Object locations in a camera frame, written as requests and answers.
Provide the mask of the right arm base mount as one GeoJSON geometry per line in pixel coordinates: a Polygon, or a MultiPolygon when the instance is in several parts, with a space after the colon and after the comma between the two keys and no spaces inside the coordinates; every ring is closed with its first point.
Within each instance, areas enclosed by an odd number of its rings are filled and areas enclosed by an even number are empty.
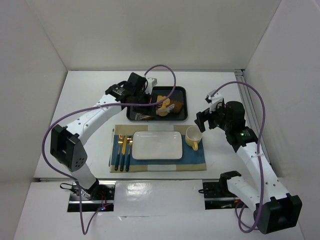
{"type": "Polygon", "coordinates": [[[240,207],[243,205],[234,194],[222,192],[218,181],[203,181],[198,193],[203,195],[206,210],[234,209],[238,203],[240,207]]]}

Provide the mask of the metal food tongs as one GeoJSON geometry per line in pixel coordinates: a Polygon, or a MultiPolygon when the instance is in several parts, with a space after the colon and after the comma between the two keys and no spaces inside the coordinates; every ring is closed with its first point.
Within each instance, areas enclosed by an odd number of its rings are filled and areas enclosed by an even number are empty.
{"type": "MultiPolygon", "coordinates": [[[[175,104],[170,104],[170,105],[167,105],[167,106],[162,106],[160,108],[158,108],[155,112],[155,115],[156,116],[160,116],[160,117],[165,117],[166,115],[169,114],[170,111],[172,111],[173,109],[175,108],[175,104]]],[[[151,115],[145,115],[145,114],[142,114],[142,113],[137,113],[135,115],[135,120],[136,121],[141,121],[141,120],[148,120],[148,119],[152,119],[154,118],[155,116],[151,116],[151,115]]]]}

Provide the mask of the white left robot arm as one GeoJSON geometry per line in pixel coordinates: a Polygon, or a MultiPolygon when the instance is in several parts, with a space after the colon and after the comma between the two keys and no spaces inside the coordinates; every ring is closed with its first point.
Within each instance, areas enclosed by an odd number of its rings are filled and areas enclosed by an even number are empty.
{"type": "Polygon", "coordinates": [[[91,173],[86,161],[85,144],[107,120],[120,113],[121,104],[149,104],[157,79],[131,73],[127,81],[110,86],[96,103],[95,109],[86,111],[66,126],[57,124],[51,130],[50,154],[64,165],[80,187],[95,198],[103,191],[98,179],[91,173]]]}

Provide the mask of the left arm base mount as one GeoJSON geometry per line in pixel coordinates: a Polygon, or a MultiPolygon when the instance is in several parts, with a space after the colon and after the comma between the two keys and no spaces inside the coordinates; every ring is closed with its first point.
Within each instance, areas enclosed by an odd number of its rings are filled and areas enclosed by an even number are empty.
{"type": "Polygon", "coordinates": [[[95,212],[98,208],[101,208],[102,212],[114,211],[115,181],[100,181],[100,187],[93,195],[83,189],[79,191],[76,183],[63,182],[59,187],[69,192],[67,207],[67,212],[69,213],[78,213],[80,211],[80,199],[82,200],[83,212],[95,212]]]}

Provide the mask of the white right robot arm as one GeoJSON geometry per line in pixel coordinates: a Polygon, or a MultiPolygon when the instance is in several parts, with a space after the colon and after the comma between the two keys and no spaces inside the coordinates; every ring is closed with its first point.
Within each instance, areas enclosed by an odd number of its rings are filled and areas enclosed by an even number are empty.
{"type": "Polygon", "coordinates": [[[247,167],[256,187],[252,187],[236,171],[224,172],[219,178],[219,190],[240,198],[253,213],[257,229],[262,234],[293,228],[302,209],[298,195],[291,195],[280,182],[266,159],[255,132],[246,125],[245,109],[238,101],[219,102],[196,114],[194,121],[201,132],[205,122],[210,129],[224,131],[227,142],[247,167]]]}

